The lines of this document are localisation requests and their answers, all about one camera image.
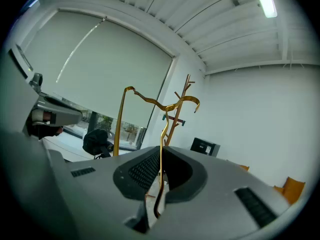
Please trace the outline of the brown wooden coat rack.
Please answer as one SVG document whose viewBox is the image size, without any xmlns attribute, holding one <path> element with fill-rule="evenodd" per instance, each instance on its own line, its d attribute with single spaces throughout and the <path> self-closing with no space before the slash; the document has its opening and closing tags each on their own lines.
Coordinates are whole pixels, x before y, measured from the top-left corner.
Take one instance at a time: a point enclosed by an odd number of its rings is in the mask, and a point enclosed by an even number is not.
<svg viewBox="0 0 320 240">
<path fill-rule="evenodd" d="M 163 195 L 163 190 L 164 190 L 164 169 L 163 169 L 163 161 L 162 161 L 162 151 L 163 151 L 163 147 L 166 145 L 166 141 L 170 142 L 174 129 L 178 126 L 177 124 L 177 119 L 179 118 L 181 109 L 182 109 L 182 104 L 183 101 L 186 101 L 187 99 L 185 98 L 186 96 L 186 92 L 188 90 L 188 88 L 194 84 L 195 81 L 190 81 L 190 74 L 187 75 L 186 80 L 185 80 L 185 84 L 183 87 L 183 91 L 182 91 L 182 95 L 178 95 L 178 93 L 175 91 L 174 93 L 176 94 L 176 96 L 179 98 L 177 103 L 174 103 L 172 105 L 169 106 L 164 106 L 161 105 L 158 101 L 156 101 L 153 98 L 143 98 L 144 101 L 146 101 L 147 103 L 151 103 L 156 105 L 160 110 L 165 112 L 166 115 L 166 125 L 164 127 L 164 129 L 161 132 L 160 135 L 160 180 L 159 180 L 159 192 L 157 197 L 161 199 L 162 195 Z M 174 111 L 176 110 L 176 114 L 175 114 L 175 120 L 173 121 L 173 124 L 171 126 L 169 135 L 167 135 L 167 131 L 169 128 L 169 119 L 168 119 L 168 112 L 169 111 Z"/>
</svg>

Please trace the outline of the window with dark frame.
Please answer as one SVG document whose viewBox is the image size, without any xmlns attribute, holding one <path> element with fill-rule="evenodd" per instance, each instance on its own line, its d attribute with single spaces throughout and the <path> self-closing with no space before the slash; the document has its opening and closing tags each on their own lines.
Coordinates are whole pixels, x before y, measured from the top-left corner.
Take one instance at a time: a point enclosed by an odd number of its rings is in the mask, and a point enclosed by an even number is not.
<svg viewBox="0 0 320 240">
<path fill-rule="evenodd" d="M 80 105 L 79 103 L 75 103 L 64 96 L 57 94 L 56 92 L 51 92 L 50 95 L 82 112 L 81 121 L 77 124 L 64 126 L 63 132 L 84 140 L 85 135 L 93 130 L 105 130 L 108 132 L 108 141 L 114 143 L 117 124 L 117 120 L 115 118 L 92 110 L 91 107 L 86 107 Z M 139 149 L 142 145 L 142 137 L 145 130 L 146 129 L 144 127 L 139 125 L 121 122 L 119 139 L 120 153 L 122 154 L 127 151 L 135 151 Z"/>
</svg>

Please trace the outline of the white window ledge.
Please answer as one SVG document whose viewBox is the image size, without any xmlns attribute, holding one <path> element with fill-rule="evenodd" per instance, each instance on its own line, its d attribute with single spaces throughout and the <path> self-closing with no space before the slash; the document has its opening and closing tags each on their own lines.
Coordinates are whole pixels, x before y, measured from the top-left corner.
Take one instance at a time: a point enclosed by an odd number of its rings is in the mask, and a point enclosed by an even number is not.
<svg viewBox="0 0 320 240">
<path fill-rule="evenodd" d="M 83 149 L 83 140 L 66 132 L 58 136 L 47 136 L 42 139 L 47 149 L 58 151 L 69 162 L 93 160 L 94 156 Z"/>
</svg>

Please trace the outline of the gold metal hanger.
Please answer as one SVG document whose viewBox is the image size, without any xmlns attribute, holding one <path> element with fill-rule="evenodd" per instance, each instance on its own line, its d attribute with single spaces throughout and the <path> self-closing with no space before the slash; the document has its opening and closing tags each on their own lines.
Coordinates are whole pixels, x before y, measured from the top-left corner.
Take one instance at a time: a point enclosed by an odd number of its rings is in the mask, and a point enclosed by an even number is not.
<svg viewBox="0 0 320 240">
<path fill-rule="evenodd" d="M 118 156 L 119 155 L 119 144 L 120 144 L 120 128 L 121 128 L 121 121 L 122 121 L 122 114 L 123 114 L 123 108 L 124 108 L 124 103 L 125 103 L 125 97 L 126 97 L 126 92 L 127 91 L 133 91 L 135 95 L 138 95 L 140 98 L 142 98 L 145 102 L 150 103 L 150 104 L 154 104 L 156 105 L 160 110 L 165 112 L 165 117 L 166 117 L 166 125 L 160 135 L 160 155 L 159 155 L 159 165 L 160 165 L 160 187 L 159 187 L 159 192 L 158 195 L 156 197 L 156 201 L 153 207 L 153 213 L 155 215 L 155 217 L 158 219 L 161 214 L 158 211 L 159 208 L 159 204 L 163 195 L 163 191 L 164 191 L 164 166 L 163 166 L 163 148 L 164 148 L 164 137 L 167 134 L 168 128 L 169 128 L 169 115 L 168 112 L 173 111 L 174 109 L 178 109 L 182 106 L 183 102 L 185 101 L 190 101 L 196 104 L 196 108 L 194 113 L 197 112 L 197 110 L 200 107 L 200 101 L 198 98 L 194 97 L 194 96 L 183 96 L 181 97 L 178 102 L 174 103 L 174 104 L 170 104 L 170 105 L 162 105 L 160 104 L 157 100 L 153 99 L 153 98 L 148 98 L 143 96 L 141 93 L 139 93 L 138 91 L 136 91 L 136 89 L 133 86 L 128 86 L 124 89 L 123 91 L 123 95 L 121 98 L 121 103 L 120 103 L 120 107 L 119 107 L 119 112 L 118 112 L 118 117 L 117 117 L 117 123 L 116 123 L 116 130 L 115 130 L 115 136 L 114 136 L 114 148 L 113 148 L 113 156 Z"/>
</svg>

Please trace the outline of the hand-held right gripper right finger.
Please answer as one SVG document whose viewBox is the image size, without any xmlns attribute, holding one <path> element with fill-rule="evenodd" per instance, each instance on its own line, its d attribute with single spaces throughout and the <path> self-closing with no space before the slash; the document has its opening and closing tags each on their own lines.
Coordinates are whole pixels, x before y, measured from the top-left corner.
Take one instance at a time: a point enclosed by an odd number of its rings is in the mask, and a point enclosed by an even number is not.
<svg viewBox="0 0 320 240">
<path fill-rule="evenodd" d="M 288 202 L 239 165 L 178 147 L 165 147 L 169 182 L 155 240 L 272 240 L 290 223 Z"/>
</svg>

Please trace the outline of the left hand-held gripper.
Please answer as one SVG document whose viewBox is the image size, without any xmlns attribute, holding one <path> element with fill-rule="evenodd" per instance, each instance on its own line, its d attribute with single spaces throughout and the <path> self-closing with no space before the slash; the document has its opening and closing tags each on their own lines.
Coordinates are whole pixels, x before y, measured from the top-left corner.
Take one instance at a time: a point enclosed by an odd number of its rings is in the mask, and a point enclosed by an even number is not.
<svg viewBox="0 0 320 240">
<path fill-rule="evenodd" d="M 81 121 L 83 114 L 80 110 L 55 97 L 41 96 L 43 75 L 34 71 L 33 66 L 18 44 L 9 49 L 8 55 L 26 83 L 40 98 L 35 102 L 26 119 L 25 130 L 28 135 L 55 135 L 56 127 L 74 125 Z"/>
</svg>

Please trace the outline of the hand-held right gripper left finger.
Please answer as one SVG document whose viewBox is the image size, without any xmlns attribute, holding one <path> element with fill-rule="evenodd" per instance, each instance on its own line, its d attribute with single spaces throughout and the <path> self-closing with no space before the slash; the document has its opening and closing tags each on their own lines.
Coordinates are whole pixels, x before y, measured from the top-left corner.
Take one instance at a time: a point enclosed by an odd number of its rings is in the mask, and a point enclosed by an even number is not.
<svg viewBox="0 0 320 240">
<path fill-rule="evenodd" d="M 78 240 L 149 240 L 144 201 L 158 173 L 158 146 L 80 162 L 48 152 Z"/>
</svg>

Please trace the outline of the clear blind wand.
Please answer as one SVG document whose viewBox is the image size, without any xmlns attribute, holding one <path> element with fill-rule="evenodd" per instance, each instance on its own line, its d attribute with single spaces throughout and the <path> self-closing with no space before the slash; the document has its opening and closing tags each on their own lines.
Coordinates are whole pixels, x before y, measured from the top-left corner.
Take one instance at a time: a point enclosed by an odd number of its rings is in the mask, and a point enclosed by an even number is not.
<svg viewBox="0 0 320 240">
<path fill-rule="evenodd" d="M 65 71 L 69 61 L 71 60 L 72 56 L 75 54 L 75 52 L 77 51 L 77 49 L 81 46 L 81 44 L 86 40 L 86 38 L 97 28 L 99 27 L 104 21 L 106 21 L 107 17 L 103 17 L 93 28 L 91 28 L 84 36 L 83 38 L 77 43 L 77 45 L 74 47 L 74 49 L 71 51 L 71 53 L 69 54 L 68 58 L 66 59 L 65 63 L 62 66 L 62 69 L 60 70 L 57 79 L 55 81 L 55 83 L 57 84 L 63 74 L 63 72 Z"/>
</svg>

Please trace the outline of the black backpack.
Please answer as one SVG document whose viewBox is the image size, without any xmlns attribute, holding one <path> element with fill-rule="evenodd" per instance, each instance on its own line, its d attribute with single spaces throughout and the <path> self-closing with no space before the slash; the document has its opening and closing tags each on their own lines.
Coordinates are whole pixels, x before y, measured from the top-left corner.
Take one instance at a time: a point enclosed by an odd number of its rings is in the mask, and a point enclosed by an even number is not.
<svg viewBox="0 0 320 240">
<path fill-rule="evenodd" d="M 108 132 L 106 130 L 95 129 L 84 136 L 82 148 L 94 156 L 94 159 L 101 159 L 111 157 L 114 145 L 108 141 Z"/>
</svg>

